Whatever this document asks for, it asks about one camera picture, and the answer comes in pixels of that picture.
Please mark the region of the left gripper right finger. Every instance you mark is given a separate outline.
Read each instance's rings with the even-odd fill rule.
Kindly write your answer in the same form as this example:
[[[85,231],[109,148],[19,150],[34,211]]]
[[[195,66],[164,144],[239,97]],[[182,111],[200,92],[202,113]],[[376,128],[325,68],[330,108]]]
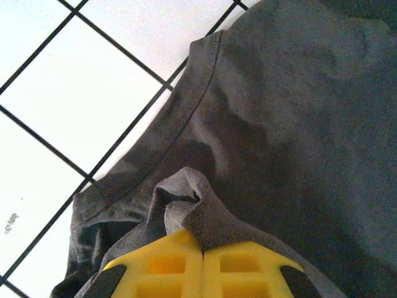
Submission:
[[[203,298],[320,298],[296,262],[254,242],[203,255]]]

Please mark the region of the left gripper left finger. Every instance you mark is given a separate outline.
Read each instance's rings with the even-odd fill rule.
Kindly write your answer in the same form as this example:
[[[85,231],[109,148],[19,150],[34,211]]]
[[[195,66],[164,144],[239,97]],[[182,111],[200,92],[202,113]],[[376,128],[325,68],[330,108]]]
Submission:
[[[202,252],[186,230],[120,256],[82,298],[201,298]]]

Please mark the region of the dark gray t-shirt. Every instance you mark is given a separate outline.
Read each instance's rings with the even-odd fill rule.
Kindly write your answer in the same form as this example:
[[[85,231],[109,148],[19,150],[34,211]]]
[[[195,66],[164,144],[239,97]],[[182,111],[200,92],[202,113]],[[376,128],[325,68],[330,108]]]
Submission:
[[[261,0],[190,45],[149,127],[73,198],[83,298],[119,256],[186,228],[301,264],[321,298],[397,298],[397,30],[333,0]]]

